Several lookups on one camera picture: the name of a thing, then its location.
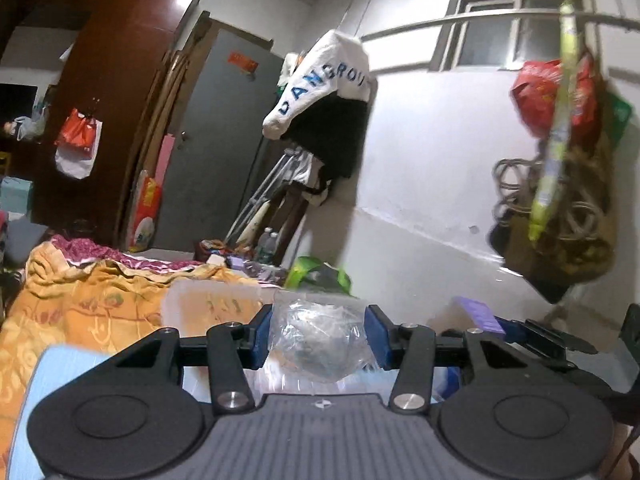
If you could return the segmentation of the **purple cardboard box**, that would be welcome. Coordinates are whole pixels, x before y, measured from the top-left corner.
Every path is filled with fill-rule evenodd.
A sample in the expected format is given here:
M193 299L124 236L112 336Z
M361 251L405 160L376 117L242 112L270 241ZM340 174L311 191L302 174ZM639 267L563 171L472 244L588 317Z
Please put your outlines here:
M462 307L462 310L473 322L475 328L496 334L500 337L506 336L506 332L500 325L498 318L495 317L487 304L461 296L454 297L454 303Z

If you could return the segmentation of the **clear plastic small box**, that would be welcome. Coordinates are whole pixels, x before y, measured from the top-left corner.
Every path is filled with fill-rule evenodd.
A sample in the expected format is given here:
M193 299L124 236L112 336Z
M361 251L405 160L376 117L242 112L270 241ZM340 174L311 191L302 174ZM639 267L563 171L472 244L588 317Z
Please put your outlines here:
M276 292L269 352L315 382L338 382L375 364L364 330L366 309L364 301L347 295Z

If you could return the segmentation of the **green plastic bag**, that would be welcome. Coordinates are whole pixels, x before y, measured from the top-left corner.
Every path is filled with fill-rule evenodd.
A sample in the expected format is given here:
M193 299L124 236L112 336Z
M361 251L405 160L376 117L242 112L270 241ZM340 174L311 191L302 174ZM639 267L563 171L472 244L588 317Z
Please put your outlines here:
M283 287L288 290L349 295L352 292L352 280L342 268L330 266L318 258L303 256L293 262Z

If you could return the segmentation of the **grey metal door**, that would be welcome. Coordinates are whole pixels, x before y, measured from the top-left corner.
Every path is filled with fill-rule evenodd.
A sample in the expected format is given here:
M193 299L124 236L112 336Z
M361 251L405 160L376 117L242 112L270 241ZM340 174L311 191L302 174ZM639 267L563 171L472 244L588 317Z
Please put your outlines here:
M190 252L226 236L244 204L281 65L257 44L219 32L176 130L154 248Z

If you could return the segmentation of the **orange patterned quilt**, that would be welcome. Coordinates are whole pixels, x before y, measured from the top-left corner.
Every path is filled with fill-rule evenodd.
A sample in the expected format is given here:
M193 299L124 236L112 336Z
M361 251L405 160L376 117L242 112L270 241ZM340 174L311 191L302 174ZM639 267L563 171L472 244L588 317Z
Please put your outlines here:
M73 266L51 242L30 253L24 285L1 323L2 470L8 466L18 414L44 350L72 344L119 352L163 325L160 302L180 280L258 284L209 264L162 273L114 260Z

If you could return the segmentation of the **white black hanging jacket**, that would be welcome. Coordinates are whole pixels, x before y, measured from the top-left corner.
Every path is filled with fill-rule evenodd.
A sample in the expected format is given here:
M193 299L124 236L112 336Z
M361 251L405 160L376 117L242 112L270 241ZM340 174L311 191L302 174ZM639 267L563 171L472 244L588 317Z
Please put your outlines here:
M310 154L303 172L306 199L321 204L336 179L355 170L367 130L373 78L362 42L326 32L288 78L262 122L269 140L288 140Z

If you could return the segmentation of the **red hanging plastic bag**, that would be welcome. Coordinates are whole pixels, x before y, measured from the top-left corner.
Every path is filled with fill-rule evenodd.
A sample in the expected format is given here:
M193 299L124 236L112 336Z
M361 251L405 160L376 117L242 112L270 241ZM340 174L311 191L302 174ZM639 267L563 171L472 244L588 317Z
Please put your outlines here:
M548 138L561 78L560 60L527 61L511 88L512 100L520 113L521 121L535 139ZM597 97L599 78L591 53L585 53L577 65L572 114L572 143L583 148L595 144L600 136Z

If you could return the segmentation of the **red white hanging bag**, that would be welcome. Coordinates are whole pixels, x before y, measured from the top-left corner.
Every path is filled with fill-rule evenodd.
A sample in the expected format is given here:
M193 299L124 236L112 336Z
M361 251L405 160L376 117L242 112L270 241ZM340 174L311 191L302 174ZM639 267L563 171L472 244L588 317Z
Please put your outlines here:
M93 170L101 140L102 122L73 108L55 140L55 167L64 176L84 180Z

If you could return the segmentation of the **dark red wooden wardrobe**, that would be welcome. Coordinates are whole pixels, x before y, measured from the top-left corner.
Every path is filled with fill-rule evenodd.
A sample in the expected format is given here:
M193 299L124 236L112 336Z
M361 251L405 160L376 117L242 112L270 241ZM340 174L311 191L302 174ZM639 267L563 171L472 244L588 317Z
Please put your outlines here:
M157 72L198 0L87 0L90 14L64 65L38 155L32 220L57 231L83 223L94 240L119 239L140 142L137 130ZM76 180L54 163L72 110L102 124L91 174Z

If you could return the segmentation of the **window with white frame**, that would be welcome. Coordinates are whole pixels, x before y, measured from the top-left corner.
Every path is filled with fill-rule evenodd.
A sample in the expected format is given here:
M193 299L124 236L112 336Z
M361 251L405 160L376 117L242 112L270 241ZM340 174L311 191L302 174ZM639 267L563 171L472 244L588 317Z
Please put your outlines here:
M446 13L557 11L565 0L449 0ZM592 12L594 0L568 0L576 11ZM560 24L555 18L479 18L440 29L431 69L519 70L527 61L560 57Z

